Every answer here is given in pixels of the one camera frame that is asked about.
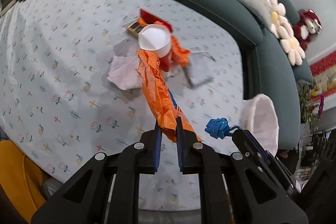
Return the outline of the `blue wrapper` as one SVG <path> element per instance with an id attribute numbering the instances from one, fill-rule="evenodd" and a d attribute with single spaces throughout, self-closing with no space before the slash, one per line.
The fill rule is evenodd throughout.
<path id="1" fill-rule="evenodd" d="M 217 118 L 211 119 L 208 124 L 206 124 L 205 132 L 212 138 L 224 139 L 226 137 L 232 137 L 233 133 L 240 129 L 241 127 L 238 125 L 230 126 L 226 118 Z"/>

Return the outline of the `orange plastic snack wrapper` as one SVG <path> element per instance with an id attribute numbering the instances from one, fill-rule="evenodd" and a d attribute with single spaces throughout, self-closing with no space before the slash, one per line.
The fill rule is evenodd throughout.
<path id="1" fill-rule="evenodd" d="M 169 87 L 165 83 L 162 70 L 159 67 L 159 57 L 146 50 L 139 50 L 137 54 L 139 65 L 136 71 L 141 78 L 142 91 L 147 104 L 163 133 L 175 143 L 177 141 L 175 133 L 176 118 L 180 117 L 182 119 L 183 129 L 193 131 L 193 128 L 181 108 L 175 107 L 173 104 Z"/>

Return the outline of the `grey drawstring pouch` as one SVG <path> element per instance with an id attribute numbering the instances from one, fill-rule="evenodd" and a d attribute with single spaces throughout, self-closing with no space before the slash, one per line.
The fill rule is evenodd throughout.
<path id="1" fill-rule="evenodd" d="M 210 83 L 214 79 L 210 64 L 216 60 L 210 53 L 198 47 L 192 47 L 189 50 L 189 61 L 184 69 L 189 86 L 197 88 Z"/>

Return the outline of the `white paper towel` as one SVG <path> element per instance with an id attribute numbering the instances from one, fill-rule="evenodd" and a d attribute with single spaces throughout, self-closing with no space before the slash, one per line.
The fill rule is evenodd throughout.
<path id="1" fill-rule="evenodd" d="M 123 91 L 142 87 L 141 78 L 136 69 L 139 58 L 133 56 L 114 56 L 107 75 L 107 80 Z"/>

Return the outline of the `white red paper cup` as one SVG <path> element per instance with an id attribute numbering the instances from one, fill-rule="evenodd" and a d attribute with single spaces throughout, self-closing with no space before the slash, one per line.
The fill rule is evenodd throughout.
<path id="1" fill-rule="evenodd" d="M 138 44 L 142 50 L 152 51 L 163 58 L 172 48 L 171 33 L 165 26 L 150 24 L 138 33 Z"/>

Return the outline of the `white lined trash bin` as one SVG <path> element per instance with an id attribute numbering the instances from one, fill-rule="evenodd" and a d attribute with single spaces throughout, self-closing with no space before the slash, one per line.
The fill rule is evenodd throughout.
<path id="1" fill-rule="evenodd" d="M 243 101 L 239 126 L 248 130 L 264 150 L 276 156 L 278 150 L 279 125 L 273 101 L 265 94 L 258 94 Z"/>

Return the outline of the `potted green plant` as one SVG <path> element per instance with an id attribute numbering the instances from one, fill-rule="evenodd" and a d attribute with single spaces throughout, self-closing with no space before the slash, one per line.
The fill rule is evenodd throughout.
<path id="1" fill-rule="evenodd" d="M 311 85 L 298 84 L 301 123 L 313 124 L 322 117 L 325 97 L 322 94 L 314 96 L 313 92 Z"/>

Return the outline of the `dark green sectional sofa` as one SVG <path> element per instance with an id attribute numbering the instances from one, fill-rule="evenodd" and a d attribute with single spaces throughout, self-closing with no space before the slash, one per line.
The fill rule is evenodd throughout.
<path id="1" fill-rule="evenodd" d="M 243 57 L 244 98 L 263 93 L 271 98 L 279 124 L 278 146 L 292 150 L 299 142 L 301 116 L 296 83 L 311 84 L 309 64 L 291 66 L 274 35 L 237 0 L 176 0 L 228 31 Z M 299 20 L 290 0 L 285 5 L 291 23 Z"/>

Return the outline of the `red gold cigarette box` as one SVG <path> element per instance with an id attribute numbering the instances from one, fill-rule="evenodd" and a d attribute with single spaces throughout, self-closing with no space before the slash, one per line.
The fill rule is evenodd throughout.
<path id="1" fill-rule="evenodd" d="M 134 37 L 136 37 L 139 32 L 144 28 L 144 26 L 138 21 L 139 19 L 142 19 L 146 24 L 153 24 L 158 21 L 156 16 L 144 9 L 140 9 L 139 18 L 126 28 L 127 33 L 131 34 Z"/>

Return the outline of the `yellow stool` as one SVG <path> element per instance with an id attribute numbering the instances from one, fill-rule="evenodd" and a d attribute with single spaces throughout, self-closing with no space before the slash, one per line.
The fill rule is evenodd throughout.
<path id="1" fill-rule="evenodd" d="M 23 219 L 30 223 L 46 202 L 48 176 L 10 140 L 1 141 L 1 187 Z"/>

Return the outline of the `white daisy pillow lower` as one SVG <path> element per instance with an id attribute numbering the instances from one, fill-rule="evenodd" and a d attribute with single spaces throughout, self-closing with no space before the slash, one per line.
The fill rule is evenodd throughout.
<path id="1" fill-rule="evenodd" d="M 299 45 L 298 40 L 294 36 L 290 36 L 285 28 L 280 28 L 280 46 L 286 53 L 291 66 L 300 66 L 305 59 L 305 52 Z"/>

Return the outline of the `white daisy pillow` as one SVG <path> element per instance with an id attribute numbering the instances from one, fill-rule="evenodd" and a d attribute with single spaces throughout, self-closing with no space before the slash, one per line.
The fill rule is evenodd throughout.
<path id="1" fill-rule="evenodd" d="M 271 7 L 270 17 L 271 26 L 270 31 L 277 39 L 291 39 L 294 35 L 293 28 L 286 18 L 285 6 L 278 2 L 278 0 L 268 0 Z"/>
<path id="2" fill-rule="evenodd" d="M 300 66 L 305 59 L 305 52 L 299 45 L 298 40 L 294 36 L 290 36 L 285 28 L 280 28 L 280 46 L 286 53 L 291 66 Z"/>

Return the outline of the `white daisy pillow upper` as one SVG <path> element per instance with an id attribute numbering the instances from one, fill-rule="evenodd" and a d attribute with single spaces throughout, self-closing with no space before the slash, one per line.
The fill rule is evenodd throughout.
<path id="1" fill-rule="evenodd" d="M 277 39 L 291 39 L 294 35 L 293 28 L 286 18 L 285 6 L 278 2 L 278 0 L 268 0 L 271 7 L 270 17 L 271 26 L 270 31 Z"/>

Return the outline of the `grey cushion right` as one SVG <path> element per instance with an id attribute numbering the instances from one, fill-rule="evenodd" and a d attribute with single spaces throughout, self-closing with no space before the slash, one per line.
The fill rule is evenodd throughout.
<path id="1" fill-rule="evenodd" d="M 270 0 L 237 0 L 251 11 L 266 28 L 271 28 L 272 6 Z"/>

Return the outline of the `red white plush monkey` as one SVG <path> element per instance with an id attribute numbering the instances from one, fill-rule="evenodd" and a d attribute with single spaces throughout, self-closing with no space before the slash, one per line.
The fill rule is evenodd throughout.
<path id="1" fill-rule="evenodd" d="M 321 33 L 322 24 L 317 14 L 311 9 L 303 10 L 299 16 L 300 20 L 293 26 L 293 32 L 301 48 L 306 51 L 308 43 Z"/>

